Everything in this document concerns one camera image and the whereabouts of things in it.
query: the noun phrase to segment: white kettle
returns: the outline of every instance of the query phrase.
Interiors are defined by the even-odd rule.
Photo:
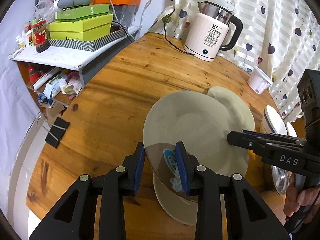
[[[200,59],[213,61],[218,50],[229,50],[234,47],[243,24],[230,11],[217,4],[204,1],[198,3],[198,7],[200,12],[192,23],[183,47],[187,52],[194,53]],[[236,26],[236,30],[230,42],[222,46],[230,22]]]

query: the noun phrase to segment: blue gripper pad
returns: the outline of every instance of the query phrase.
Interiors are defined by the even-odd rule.
[[[262,138],[268,139],[268,135],[266,135],[264,133],[258,133],[258,132],[247,131],[247,130],[243,130],[243,133],[251,134],[251,135],[255,135],[255,136],[260,136]]]
[[[137,194],[137,191],[140,188],[140,181],[142,177],[144,159],[146,157],[146,152],[144,150],[144,145],[142,142],[138,143],[137,150],[139,151],[139,157],[138,157],[136,170],[134,171],[134,184],[133,184],[134,195]]]
[[[183,160],[178,143],[176,143],[175,153],[176,153],[176,163],[177,163],[177,168],[180,175],[181,186],[185,194],[188,196],[189,195],[188,174],[187,174],[187,169],[184,164],[184,160]]]

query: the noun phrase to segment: white cup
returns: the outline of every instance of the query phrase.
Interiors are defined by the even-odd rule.
[[[261,69],[254,67],[254,71],[248,79],[248,85],[254,92],[261,95],[264,90],[273,85],[273,82]]]

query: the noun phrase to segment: green box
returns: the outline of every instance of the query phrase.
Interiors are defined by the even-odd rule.
[[[112,14],[76,22],[53,22],[48,25],[50,38],[55,40],[94,41],[110,34]]]
[[[75,22],[109,12],[109,4],[92,4],[55,13],[56,21]]]

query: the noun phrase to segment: striped curtain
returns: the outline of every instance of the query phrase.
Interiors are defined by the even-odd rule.
[[[306,68],[318,70],[320,66],[320,26],[305,1],[175,0],[175,12],[167,23],[169,36],[186,39],[201,1],[219,4],[243,22],[234,48],[219,55],[249,73],[258,66],[272,77],[270,93],[282,117],[292,122],[302,115],[297,83]],[[155,27],[163,33],[163,27]],[[230,24],[225,44],[233,32]]]

